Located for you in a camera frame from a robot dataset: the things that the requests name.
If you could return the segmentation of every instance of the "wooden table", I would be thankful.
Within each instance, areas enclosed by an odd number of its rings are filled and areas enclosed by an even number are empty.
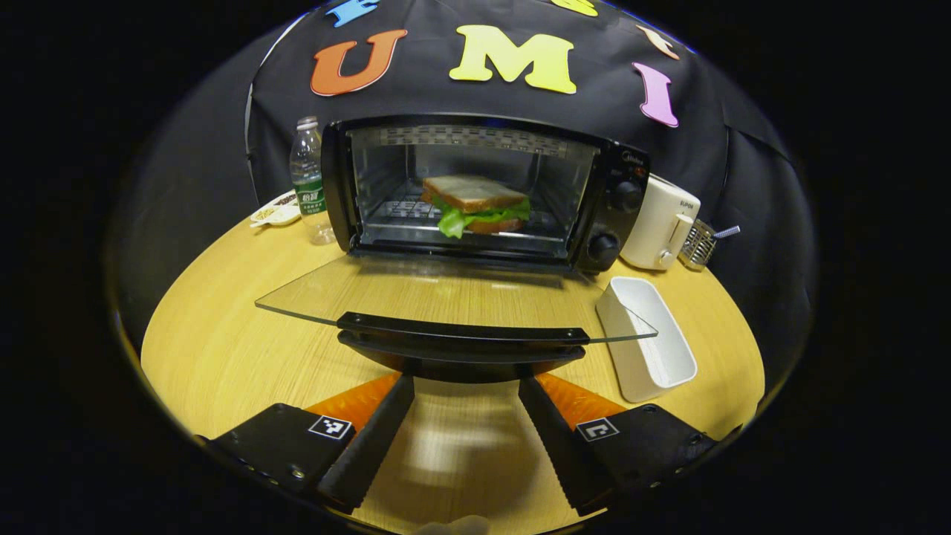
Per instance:
[[[311,406],[391,371],[340,344],[334,327],[254,305],[342,254],[336,244],[310,245],[301,223],[241,221],[182,273],[148,325],[142,368],[184,427],[215,438],[274,403]],[[699,367],[693,381],[650,401],[717,440],[749,422],[764,394],[763,363],[743,315],[709,270],[676,262],[651,273],[618,261],[597,284],[613,276],[657,287]],[[621,397],[606,345],[588,346],[583,359],[553,374],[638,405]],[[516,391],[517,382],[416,379],[416,400],[353,517],[400,533],[469,514],[487,517],[493,533],[578,522]]]

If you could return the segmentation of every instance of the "oven knob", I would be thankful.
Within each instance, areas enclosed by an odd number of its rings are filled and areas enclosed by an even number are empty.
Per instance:
[[[594,236],[588,244],[588,256],[603,269],[610,268],[620,252],[621,246],[617,238],[611,234]]]
[[[633,213],[641,206],[643,199],[644,190],[641,185],[625,180],[614,188],[614,192],[611,194],[611,206],[624,213]]]

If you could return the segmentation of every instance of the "water bottle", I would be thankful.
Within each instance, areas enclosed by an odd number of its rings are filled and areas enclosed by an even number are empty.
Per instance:
[[[317,132],[317,117],[304,117],[298,121],[297,137],[291,146],[291,184],[298,196],[301,220],[310,241],[317,245],[336,240],[334,230],[326,216],[323,199],[323,178],[320,175],[320,134]]]

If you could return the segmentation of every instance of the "metal cup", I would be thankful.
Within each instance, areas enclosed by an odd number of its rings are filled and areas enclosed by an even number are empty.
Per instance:
[[[709,225],[695,219],[677,258],[688,269],[703,271],[713,254],[713,249],[716,247],[717,239],[713,237],[714,233]]]

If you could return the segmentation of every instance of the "green bottle label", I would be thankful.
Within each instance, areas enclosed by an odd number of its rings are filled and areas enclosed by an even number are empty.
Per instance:
[[[301,215],[321,213],[327,209],[323,199],[323,181],[315,180],[306,184],[297,184],[294,191],[298,194],[298,204],[301,206]]]

